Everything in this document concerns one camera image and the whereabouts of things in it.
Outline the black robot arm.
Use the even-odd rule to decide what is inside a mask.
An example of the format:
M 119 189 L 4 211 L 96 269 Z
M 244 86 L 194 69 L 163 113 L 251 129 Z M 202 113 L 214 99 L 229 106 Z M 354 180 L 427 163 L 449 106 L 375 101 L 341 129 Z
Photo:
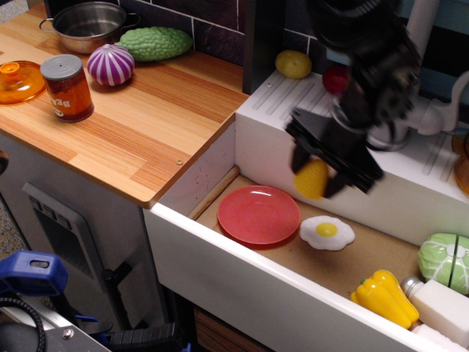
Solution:
M 349 81 L 330 117 L 293 109 L 291 169 L 297 192 L 331 198 L 344 187 L 367 193 L 383 171 L 371 132 L 395 124 L 413 107 L 421 57 L 390 1 L 308 1 L 317 39 L 350 59 Z

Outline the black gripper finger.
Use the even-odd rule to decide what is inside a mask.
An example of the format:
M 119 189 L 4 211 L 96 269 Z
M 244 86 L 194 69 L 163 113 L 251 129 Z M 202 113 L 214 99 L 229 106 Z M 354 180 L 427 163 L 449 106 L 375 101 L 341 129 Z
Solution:
M 346 173 L 338 172 L 327 182 L 323 197 L 330 199 L 350 184 L 350 178 Z
M 297 174 L 310 160 L 310 149 L 301 145 L 296 144 L 292 153 L 291 169 Z

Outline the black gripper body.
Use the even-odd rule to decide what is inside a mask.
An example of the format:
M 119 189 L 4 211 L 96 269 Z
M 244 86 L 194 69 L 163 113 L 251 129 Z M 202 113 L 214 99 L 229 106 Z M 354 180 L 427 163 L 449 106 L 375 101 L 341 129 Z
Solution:
M 310 159 L 318 157 L 336 173 L 346 173 L 350 178 L 348 186 L 366 194 L 383 177 L 382 169 L 366 146 L 371 127 L 366 95 L 357 84 L 350 83 L 335 99 L 330 117 L 295 108 L 286 132 L 295 145 L 310 149 Z

